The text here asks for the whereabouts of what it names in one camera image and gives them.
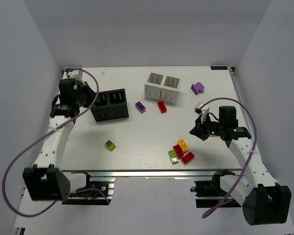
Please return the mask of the long lime green lego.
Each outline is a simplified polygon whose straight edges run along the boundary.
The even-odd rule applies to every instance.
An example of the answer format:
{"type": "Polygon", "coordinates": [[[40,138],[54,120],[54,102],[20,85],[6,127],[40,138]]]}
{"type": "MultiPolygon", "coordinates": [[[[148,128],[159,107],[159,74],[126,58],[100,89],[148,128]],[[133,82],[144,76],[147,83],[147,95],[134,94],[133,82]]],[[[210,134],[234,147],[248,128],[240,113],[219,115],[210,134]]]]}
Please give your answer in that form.
{"type": "Polygon", "coordinates": [[[168,155],[173,165],[179,163],[179,158],[174,149],[168,151],[168,155]]]}

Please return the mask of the long red lego brick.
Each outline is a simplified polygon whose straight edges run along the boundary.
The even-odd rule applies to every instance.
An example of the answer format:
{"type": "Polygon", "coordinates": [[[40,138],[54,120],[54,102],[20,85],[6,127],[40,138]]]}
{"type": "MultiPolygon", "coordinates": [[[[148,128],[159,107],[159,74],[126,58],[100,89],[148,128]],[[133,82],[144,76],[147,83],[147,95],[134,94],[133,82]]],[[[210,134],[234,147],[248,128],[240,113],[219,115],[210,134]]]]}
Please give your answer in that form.
{"type": "Polygon", "coordinates": [[[166,108],[164,102],[159,101],[159,102],[157,103],[157,106],[158,106],[158,108],[159,108],[159,110],[160,110],[160,112],[161,112],[162,114],[167,112],[167,108],[166,108]]]}

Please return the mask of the small lime green lego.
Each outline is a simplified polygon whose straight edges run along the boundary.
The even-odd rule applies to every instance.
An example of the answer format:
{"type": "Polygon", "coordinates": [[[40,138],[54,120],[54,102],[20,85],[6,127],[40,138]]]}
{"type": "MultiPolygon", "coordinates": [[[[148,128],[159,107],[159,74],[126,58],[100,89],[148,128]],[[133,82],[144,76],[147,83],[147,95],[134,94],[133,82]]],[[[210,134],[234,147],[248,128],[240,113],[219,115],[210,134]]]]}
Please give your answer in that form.
{"type": "Polygon", "coordinates": [[[110,140],[108,140],[108,141],[105,143],[105,147],[106,147],[107,149],[109,149],[110,151],[113,151],[113,150],[116,148],[115,144],[112,143],[110,140]]]}

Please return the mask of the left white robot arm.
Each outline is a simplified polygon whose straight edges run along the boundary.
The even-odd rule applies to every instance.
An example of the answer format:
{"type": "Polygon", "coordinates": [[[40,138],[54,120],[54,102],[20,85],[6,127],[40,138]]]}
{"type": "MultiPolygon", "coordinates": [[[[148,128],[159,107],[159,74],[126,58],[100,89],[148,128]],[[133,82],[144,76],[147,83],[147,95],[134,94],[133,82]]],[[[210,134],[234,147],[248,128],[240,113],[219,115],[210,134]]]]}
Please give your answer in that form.
{"type": "Polygon", "coordinates": [[[62,160],[80,108],[88,108],[95,95],[81,79],[67,78],[59,82],[59,100],[53,103],[49,119],[51,134],[44,139],[33,166],[23,171],[32,200],[65,201],[71,193],[87,186],[85,173],[65,175],[62,172],[62,160]]]}

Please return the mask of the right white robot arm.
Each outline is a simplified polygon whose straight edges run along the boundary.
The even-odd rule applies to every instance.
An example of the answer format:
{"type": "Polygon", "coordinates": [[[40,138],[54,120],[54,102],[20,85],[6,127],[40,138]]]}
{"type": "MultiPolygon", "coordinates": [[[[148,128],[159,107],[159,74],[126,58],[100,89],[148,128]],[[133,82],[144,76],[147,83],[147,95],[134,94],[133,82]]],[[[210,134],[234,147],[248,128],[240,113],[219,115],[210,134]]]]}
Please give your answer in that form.
{"type": "Polygon", "coordinates": [[[211,187],[232,197],[242,207],[249,225],[285,223],[292,193],[288,186],[279,185],[266,169],[255,151],[256,140],[245,127],[238,126],[236,108],[220,106],[217,121],[211,121],[209,107],[203,103],[195,107],[195,112],[199,117],[190,134],[202,141],[211,135],[220,137],[242,167],[239,176],[229,171],[216,172],[211,187]]]}

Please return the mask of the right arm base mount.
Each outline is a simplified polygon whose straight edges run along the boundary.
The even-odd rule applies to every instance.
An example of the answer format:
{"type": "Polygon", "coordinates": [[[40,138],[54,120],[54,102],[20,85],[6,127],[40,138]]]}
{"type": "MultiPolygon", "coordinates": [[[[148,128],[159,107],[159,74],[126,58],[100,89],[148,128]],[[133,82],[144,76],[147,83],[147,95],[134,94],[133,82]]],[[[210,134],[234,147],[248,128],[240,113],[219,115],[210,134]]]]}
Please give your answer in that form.
{"type": "Polygon", "coordinates": [[[196,208],[211,208],[215,206],[226,195],[220,188],[220,178],[227,175],[234,175],[230,170],[215,171],[211,180],[194,181],[190,192],[196,193],[196,208]]]}

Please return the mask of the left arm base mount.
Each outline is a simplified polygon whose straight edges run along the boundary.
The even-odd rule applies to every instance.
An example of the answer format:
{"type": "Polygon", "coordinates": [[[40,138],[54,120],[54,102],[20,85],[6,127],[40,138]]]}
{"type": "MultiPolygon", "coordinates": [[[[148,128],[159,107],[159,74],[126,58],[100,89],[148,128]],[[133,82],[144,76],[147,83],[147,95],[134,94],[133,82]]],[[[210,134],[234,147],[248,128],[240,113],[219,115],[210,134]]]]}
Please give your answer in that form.
{"type": "Polygon", "coordinates": [[[105,205],[113,197],[114,178],[96,176],[90,172],[65,172],[70,181],[70,194],[63,205],[105,205]]]}

